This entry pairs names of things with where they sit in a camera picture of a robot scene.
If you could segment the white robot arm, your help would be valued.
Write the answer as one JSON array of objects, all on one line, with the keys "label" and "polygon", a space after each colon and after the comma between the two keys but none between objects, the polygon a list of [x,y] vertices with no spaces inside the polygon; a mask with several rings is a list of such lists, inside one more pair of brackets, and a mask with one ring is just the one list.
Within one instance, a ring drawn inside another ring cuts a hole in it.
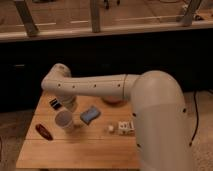
[{"label": "white robot arm", "polygon": [[184,95],[170,74],[152,70],[140,75],[76,78],[66,65],[57,63],[41,87],[64,105],[75,95],[128,100],[140,171],[196,171]]}]

